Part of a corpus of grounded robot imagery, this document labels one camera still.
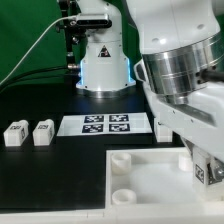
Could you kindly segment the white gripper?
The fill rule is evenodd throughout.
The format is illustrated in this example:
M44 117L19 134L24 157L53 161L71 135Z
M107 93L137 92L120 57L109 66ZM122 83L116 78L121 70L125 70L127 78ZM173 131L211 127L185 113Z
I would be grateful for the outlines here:
M173 132L224 162L224 84L208 82L205 88L187 96L187 104L172 105L151 90L143 60L134 65L134 72L142 82L153 115Z

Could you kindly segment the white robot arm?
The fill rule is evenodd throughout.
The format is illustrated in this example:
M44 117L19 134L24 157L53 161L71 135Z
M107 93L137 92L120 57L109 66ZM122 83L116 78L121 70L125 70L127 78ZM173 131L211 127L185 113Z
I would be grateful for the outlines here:
M224 162L224 49L213 0L78 0L87 29L82 93L118 94L133 84L122 50L121 16L139 35L136 79L155 118L191 151Z

